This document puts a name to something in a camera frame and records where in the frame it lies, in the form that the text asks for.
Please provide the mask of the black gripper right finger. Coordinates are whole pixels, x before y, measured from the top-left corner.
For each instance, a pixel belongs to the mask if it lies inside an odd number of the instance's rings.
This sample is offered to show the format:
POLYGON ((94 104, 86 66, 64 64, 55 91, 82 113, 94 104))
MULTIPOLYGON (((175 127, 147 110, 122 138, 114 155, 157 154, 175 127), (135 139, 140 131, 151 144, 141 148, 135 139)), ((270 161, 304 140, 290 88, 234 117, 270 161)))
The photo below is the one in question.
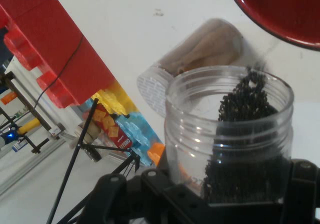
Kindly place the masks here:
POLYGON ((305 159, 292 159, 281 224, 318 224, 320 168, 305 159))

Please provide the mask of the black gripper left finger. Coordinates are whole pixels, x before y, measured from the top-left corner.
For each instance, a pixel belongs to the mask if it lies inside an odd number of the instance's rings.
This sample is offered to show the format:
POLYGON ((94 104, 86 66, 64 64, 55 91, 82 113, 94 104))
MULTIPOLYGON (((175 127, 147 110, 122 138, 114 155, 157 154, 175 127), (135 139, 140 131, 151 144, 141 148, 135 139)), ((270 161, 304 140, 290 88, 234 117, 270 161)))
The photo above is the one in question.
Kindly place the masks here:
POLYGON ((209 206, 184 185, 173 184, 160 170, 149 169, 127 180, 102 176, 77 219, 78 224, 206 224, 209 206))

